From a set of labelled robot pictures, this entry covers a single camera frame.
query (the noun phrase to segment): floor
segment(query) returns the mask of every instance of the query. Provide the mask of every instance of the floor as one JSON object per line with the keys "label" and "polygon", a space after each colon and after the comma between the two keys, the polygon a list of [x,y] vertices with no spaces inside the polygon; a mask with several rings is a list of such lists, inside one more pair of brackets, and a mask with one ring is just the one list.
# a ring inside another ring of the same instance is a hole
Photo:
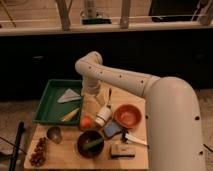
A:
{"label": "floor", "polygon": [[[196,93],[201,109],[203,140],[213,149],[213,89],[196,90]],[[21,148],[27,151],[35,127],[32,119],[38,104],[38,100],[0,102],[0,136],[15,142],[18,124],[23,121],[26,131],[22,136]],[[12,146],[0,140],[0,151],[9,154],[12,152]],[[213,153],[205,148],[204,154],[207,171],[212,171]],[[21,153],[19,156],[17,170],[21,171],[24,155]],[[0,170],[6,171],[8,164],[8,161],[0,162]]]}

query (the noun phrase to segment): green tray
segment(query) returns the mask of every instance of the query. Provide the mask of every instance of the green tray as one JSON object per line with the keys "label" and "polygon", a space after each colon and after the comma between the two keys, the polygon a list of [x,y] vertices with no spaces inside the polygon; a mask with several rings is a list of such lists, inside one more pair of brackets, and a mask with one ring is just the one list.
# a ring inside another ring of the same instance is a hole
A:
{"label": "green tray", "polygon": [[[57,100],[64,92],[71,88],[78,94],[81,94],[82,81],[81,80],[49,80],[41,101],[36,111],[34,123],[48,124],[48,125],[78,125],[81,115],[81,100],[70,101],[66,103],[58,103]],[[60,118],[72,110],[80,108],[77,115],[70,121],[62,122]]]}

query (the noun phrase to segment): bottle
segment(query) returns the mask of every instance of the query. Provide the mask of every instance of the bottle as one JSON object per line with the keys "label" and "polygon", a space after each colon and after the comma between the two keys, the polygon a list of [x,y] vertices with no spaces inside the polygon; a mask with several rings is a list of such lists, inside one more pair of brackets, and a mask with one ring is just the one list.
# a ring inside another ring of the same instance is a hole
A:
{"label": "bottle", "polygon": [[96,18],[96,8],[94,0],[84,0],[85,18]]}
{"label": "bottle", "polygon": [[112,115],[111,108],[108,105],[103,106],[98,112],[98,114],[96,115],[94,121],[98,127],[103,127],[106,124],[106,122],[109,120],[111,115]]}

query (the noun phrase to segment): black pole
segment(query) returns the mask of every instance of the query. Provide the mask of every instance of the black pole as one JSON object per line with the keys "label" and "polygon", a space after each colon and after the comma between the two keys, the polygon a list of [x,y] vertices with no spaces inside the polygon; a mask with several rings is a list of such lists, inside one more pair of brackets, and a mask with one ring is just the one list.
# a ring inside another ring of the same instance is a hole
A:
{"label": "black pole", "polygon": [[13,153],[10,158],[10,164],[9,164],[9,170],[8,171],[15,171],[16,168],[16,161],[18,158],[18,151],[19,151],[19,146],[21,142],[21,136],[24,133],[24,122],[19,122],[18,125],[18,131],[16,134],[16,140],[15,140],[15,146],[13,146]]}

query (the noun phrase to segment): small bowl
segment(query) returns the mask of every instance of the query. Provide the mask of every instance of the small bowl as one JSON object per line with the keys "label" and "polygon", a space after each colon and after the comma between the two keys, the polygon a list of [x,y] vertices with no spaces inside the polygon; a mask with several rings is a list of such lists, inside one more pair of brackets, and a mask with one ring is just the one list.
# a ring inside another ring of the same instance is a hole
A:
{"label": "small bowl", "polygon": [[114,118],[124,128],[135,128],[140,123],[142,114],[136,106],[123,104],[115,110]]}
{"label": "small bowl", "polygon": [[96,130],[87,130],[82,133],[77,141],[77,148],[79,153],[86,158],[97,157],[103,151],[104,141],[88,150],[84,150],[83,145],[100,138],[103,138],[103,136]]}

